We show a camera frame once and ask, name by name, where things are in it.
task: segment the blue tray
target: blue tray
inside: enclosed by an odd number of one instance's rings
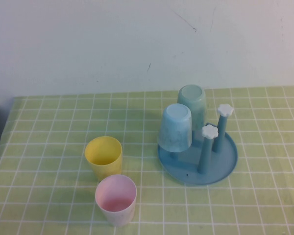
[[[197,167],[203,137],[201,131],[193,131],[192,135],[191,147],[180,153],[168,152],[158,145],[158,158],[163,168],[177,180],[193,185],[213,184],[231,174],[238,161],[237,148],[232,138],[225,133],[221,152],[211,152],[208,172],[200,174]]]

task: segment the green checkered tablecloth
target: green checkered tablecloth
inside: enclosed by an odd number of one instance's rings
[[[177,91],[17,97],[0,142],[0,235],[294,235],[294,87],[206,90],[207,118],[234,106],[239,161],[225,180],[183,185],[156,153]],[[83,157],[95,137],[123,145],[138,189],[133,221],[111,227]]]

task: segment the upside-down cup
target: upside-down cup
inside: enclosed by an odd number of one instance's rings
[[[122,145],[113,137],[101,136],[89,142],[85,157],[99,180],[121,174]]]
[[[183,104],[171,104],[162,114],[158,144],[164,150],[177,153],[192,144],[192,116]]]
[[[197,85],[182,87],[178,93],[177,103],[186,105],[192,112],[192,129],[198,131],[206,125],[206,94]]]
[[[111,175],[96,189],[95,200],[109,223],[116,227],[128,224],[134,217],[137,189],[125,175]]]

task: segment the white flower cap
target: white flower cap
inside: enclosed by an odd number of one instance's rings
[[[213,138],[218,137],[218,129],[209,124],[201,129],[201,134],[205,138],[212,140]]]
[[[218,107],[218,113],[223,117],[231,116],[234,109],[229,104],[221,104]]]

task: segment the light blue cup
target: light blue cup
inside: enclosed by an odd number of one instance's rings
[[[198,131],[206,125],[206,94],[197,85],[182,87],[178,93],[177,103],[187,106],[192,113],[192,130]]]
[[[158,144],[169,152],[182,152],[192,144],[192,115],[183,104],[171,104],[164,109]]]

